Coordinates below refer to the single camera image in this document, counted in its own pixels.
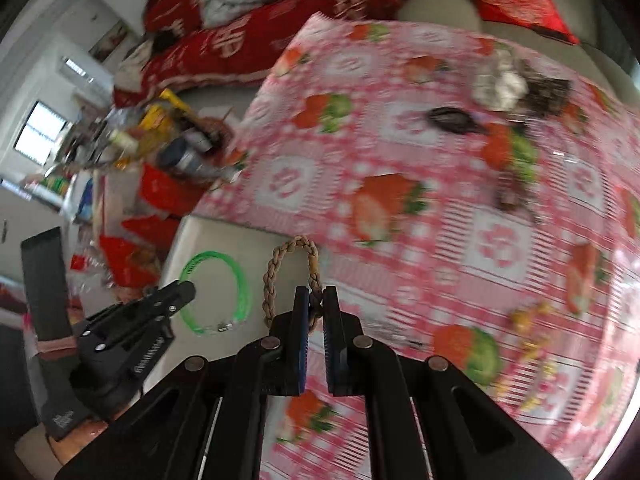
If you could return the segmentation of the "dark patterned scrunchie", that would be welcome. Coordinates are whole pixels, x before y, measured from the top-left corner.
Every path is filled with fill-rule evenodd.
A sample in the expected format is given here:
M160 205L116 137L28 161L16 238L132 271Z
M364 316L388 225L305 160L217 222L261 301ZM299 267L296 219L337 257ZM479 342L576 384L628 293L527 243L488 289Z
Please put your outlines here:
M518 105L534 117L559 116L570 99L573 84L570 80L541 75L528 65L521 70L527 91Z

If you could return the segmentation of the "white jewelry tray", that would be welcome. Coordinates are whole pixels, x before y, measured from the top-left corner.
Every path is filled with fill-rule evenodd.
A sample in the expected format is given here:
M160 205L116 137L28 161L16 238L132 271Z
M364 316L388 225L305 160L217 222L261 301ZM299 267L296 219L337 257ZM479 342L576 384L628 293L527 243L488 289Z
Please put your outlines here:
M182 219L160 284L178 280L186 264L202 252L219 256L199 263L188 277L195 298L171 317L175 340L146 378L145 391L189 356L215 361L268 334L262 310L264 274L273 249L290 239L219 220Z

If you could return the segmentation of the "black oval hair clip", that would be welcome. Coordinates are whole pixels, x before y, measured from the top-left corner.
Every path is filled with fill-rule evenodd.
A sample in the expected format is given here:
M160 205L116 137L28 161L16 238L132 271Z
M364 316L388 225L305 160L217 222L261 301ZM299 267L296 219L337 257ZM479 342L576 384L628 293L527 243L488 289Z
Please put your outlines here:
M476 122L469 113L457 107L442 106L433 108L426 113L426 119L434 127L450 133L487 133L486 128Z

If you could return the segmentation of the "black box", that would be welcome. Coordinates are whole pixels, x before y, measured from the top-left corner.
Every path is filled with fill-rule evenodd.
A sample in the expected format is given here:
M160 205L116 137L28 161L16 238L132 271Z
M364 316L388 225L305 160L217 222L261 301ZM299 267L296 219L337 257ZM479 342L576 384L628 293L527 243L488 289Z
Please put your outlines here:
M48 435L59 441L91 416L70 383L79 359L67 313L70 295L62 231L53 228L26 238L21 242L21 254L36 358L46 393L40 415Z

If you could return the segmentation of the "red quilt with characters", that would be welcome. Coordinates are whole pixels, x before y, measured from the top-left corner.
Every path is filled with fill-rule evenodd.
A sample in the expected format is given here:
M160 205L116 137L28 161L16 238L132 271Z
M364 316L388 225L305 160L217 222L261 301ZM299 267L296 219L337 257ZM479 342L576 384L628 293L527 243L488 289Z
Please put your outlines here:
M270 0L219 25L205 21L205 0L148 0L150 56L129 80L116 77L117 107L154 99L164 89L254 84L267 76L311 15L342 20L391 20L406 0Z

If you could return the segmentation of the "green translucent bangle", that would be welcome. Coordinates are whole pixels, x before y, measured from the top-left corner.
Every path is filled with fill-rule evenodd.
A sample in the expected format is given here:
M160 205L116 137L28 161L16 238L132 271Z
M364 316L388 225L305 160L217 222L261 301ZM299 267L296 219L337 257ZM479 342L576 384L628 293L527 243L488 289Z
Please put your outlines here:
M180 282L195 287L194 299L181 310L186 326L198 336L234 330L250 316L253 297L242 266L223 252L200 252L183 267Z

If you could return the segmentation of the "cream satin scrunchie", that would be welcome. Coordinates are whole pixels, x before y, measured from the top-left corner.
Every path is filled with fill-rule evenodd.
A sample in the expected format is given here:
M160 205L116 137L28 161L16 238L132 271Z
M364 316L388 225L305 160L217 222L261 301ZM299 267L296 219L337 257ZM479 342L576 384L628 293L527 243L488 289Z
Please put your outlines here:
M518 70L518 59L509 49L498 48L474 70L471 96L486 110L512 112L527 93L528 84Z

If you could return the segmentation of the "yellow snack package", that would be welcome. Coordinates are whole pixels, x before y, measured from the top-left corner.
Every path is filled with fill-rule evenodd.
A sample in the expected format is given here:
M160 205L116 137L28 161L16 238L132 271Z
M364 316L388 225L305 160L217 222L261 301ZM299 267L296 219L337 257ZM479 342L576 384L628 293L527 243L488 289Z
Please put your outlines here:
M192 115L192 108L174 92L169 89L160 92L158 99L145 109L142 119L134 128L138 140L137 155L145 158L174 140L182 131L180 120Z

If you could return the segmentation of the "pink strawberry tablecloth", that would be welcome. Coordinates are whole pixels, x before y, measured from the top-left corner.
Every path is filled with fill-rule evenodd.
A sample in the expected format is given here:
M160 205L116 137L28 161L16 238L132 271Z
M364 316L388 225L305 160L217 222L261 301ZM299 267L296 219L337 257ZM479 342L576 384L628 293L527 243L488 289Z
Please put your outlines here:
M570 80L559 116L475 103L498 48ZM451 106L486 134L426 113ZM323 247L345 309L399 350L441 351L577 479L612 438L639 361L639 114L569 68L496 38L426 23L316 14L250 103L242 176L196 211ZM547 355L518 365L509 314L548 301Z

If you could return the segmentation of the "dark blue bottle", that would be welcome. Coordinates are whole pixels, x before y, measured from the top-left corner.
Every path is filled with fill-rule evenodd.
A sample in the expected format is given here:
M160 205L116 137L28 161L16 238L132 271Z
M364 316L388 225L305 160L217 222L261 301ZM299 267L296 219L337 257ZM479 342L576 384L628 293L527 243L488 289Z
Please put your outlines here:
M221 136L191 128L157 153L157 166L195 180L233 182L240 174L239 168L216 162L223 147Z

